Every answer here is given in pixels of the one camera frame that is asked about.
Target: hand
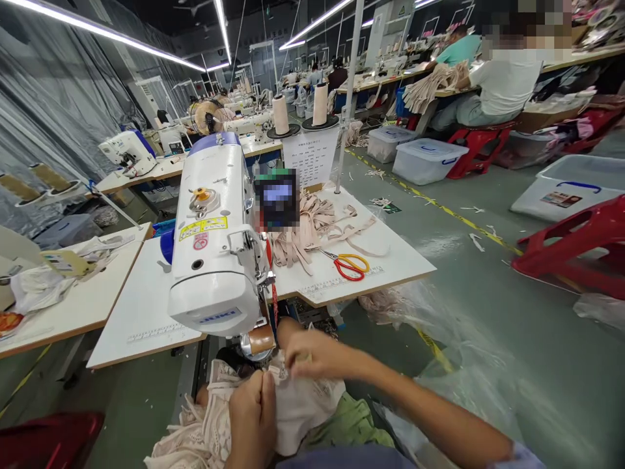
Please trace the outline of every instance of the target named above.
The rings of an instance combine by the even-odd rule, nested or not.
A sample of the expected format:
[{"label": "hand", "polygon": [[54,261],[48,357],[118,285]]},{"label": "hand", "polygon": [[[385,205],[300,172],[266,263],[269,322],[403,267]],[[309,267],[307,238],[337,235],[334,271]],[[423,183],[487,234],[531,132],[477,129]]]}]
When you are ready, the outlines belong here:
[{"label": "hand", "polygon": [[229,408],[232,451],[226,469],[265,469],[277,438],[273,375],[255,371],[232,394]]},{"label": "hand", "polygon": [[294,377],[358,379],[372,362],[365,352],[318,330],[293,333],[286,349],[286,366]]}]

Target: scissors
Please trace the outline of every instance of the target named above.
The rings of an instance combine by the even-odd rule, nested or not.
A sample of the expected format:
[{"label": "scissors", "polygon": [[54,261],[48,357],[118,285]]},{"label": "scissors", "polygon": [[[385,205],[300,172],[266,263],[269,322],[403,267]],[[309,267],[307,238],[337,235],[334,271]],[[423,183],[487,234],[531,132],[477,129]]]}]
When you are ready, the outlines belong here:
[{"label": "scissors", "polygon": [[[365,278],[365,272],[369,271],[369,263],[362,257],[356,254],[332,254],[322,249],[319,249],[323,254],[327,255],[330,259],[334,261],[334,265],[337,267],[337,270],[341,274],[343,278],[351,281],[361,281]],[[357,259],[361,263],[363,263],[364,267],[360,267],[354,262],[350,260],[350,258]],[[357,274],[356,277],[348,275],[346,272],[343,272],[343,269],[351,270]]]}]

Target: red plastic stool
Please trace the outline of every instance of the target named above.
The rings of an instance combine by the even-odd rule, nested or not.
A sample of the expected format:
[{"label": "red plastic stool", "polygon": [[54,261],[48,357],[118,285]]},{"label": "red plastic stool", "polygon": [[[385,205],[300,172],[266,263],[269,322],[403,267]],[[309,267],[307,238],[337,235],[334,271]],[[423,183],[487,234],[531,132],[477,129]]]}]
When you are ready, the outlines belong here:
[{"label": "red plastic stool", "polygon": [[56,414],[0,430],[0,467],[81,468],[103,422],[103,414]]},{"label": "red plastic stool", "polygon": [[[545,240],[555,237],[561,239],[544,245]],[[518,243],[528,243],[525,253],[512,262],[519,272],[531,277],[562,275],[625,300],[625,195],[592,206]],[[608,250],[598,259],[600,271],[577,258],[595,248]]]},{"label": "red plastic stool", "polygon": [[[483,127],[462,127],[448,140],[448,143],[468,147],[469,152],[460,158],[447,175],[450,179],[460,179],[472,171],[486,174],[503,145],[508,141],[514,121]],[[487,144],[496,145],[489,154],[480,153]]]}]

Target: green fabric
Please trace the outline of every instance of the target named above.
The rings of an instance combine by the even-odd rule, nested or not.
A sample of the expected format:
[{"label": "green fabric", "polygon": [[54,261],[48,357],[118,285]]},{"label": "green fabric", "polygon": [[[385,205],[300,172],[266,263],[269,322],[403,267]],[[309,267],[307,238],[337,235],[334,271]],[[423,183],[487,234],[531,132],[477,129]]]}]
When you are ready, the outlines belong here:
[{"label": "green fabric", "polygon": [[391,435],[374,427],[367,402],[364,399],[356,401],[349,394],[343,393],[334,415],[325,423],[310,430],[301,442],[299,450],[361,446],[367,443],[395,447]]},{"label": "green fabric", "polygon": [[454,66],[462,61],[469,61],[469,65],[471,65],[477,50],[480,48],[480,42],[481,38],[478,35],[468,35],[458,39],[436,57],[436,62]]}]

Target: yellow scissors handle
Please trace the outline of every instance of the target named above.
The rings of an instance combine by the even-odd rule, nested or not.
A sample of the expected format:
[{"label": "yellow scissors handle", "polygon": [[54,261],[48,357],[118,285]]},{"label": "yellow scissors handle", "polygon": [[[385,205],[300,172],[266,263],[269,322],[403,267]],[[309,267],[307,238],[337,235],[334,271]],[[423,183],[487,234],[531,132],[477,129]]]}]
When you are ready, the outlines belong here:
[{"label": "yellow scissors handle", "polygon": [[[360,270],[362,273],[369,271],[369,263],[367,262],[367,260],[356,254],[339,254],[339,259],[342,259],[343,261],[347,262],[350,266],[354,267],[355,269]],[[359,266],[358,264],[355,264],[350,259],[357,259],[364,265],[364,267]]]}]

